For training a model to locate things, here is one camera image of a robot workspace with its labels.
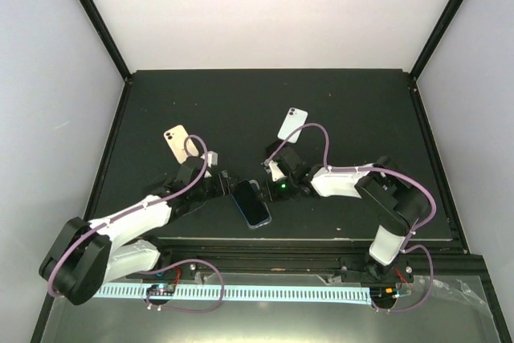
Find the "blue smartphone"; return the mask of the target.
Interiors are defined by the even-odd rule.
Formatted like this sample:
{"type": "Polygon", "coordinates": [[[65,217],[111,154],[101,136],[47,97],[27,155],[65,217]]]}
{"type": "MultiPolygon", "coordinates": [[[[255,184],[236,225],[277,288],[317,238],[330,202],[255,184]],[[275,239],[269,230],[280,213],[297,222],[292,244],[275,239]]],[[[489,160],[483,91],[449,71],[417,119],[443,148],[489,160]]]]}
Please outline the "blue smartphone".
{"type": "Polygon", "coordinates": [[[267,205],[260,200],[258,191],[250,181],[239,182],[232,192],[232,198],[249,228],[256,229],[271,222],[267,205]]]}

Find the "white smartphone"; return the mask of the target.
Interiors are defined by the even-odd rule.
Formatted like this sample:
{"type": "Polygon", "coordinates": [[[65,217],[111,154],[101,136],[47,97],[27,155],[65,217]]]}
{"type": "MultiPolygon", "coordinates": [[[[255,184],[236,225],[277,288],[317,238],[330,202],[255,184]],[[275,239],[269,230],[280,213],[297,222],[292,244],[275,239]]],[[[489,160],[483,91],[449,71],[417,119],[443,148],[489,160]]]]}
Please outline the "white smartphone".
{"type": "Polygon", "coordinates": [[[304,125],[307,118],[308,112],[298,108],[289,108],[288,113],[286,114],[277,133],[277,138],[280,140],[288,139],[289,143],[295,144],[300,137],[301,130],[299,129],[296,132],[293,131],[304,125]]]}

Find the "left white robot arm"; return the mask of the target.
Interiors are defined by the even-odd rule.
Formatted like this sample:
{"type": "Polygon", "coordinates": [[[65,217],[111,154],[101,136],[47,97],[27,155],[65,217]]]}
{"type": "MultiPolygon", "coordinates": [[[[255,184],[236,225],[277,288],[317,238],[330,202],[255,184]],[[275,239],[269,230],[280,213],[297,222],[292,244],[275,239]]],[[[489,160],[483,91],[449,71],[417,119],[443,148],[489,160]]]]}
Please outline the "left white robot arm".
{"type": "Polygon", "coordinates": [[[171,254],[149,232],[188,214],[196,204],[231,194],[238,182],[205,158],[190,157],[139,202],[103,218],[72,218],[39,267],[48,294],[81,305],[102,285],[125,276],[167,276],[171,254]]]}

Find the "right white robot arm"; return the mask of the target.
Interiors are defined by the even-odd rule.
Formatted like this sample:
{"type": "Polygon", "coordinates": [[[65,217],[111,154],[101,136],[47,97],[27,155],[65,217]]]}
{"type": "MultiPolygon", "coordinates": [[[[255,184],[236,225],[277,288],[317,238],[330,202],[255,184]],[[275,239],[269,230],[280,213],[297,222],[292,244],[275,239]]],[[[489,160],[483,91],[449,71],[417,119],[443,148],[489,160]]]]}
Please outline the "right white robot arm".
{"type": "Polygon", "coordinates": [[[370,281],[385,280],[394,272],[394,261],[418,228],[437,209],[427,188],[393,169],[389,158],[352,167],[307,166],[302,161],[272,160],[263,163],[271,181],[262,188],[269,202],[295,197],[346,197],[362,200],[377,216],[378,228],[361,264],[370,281]]]}

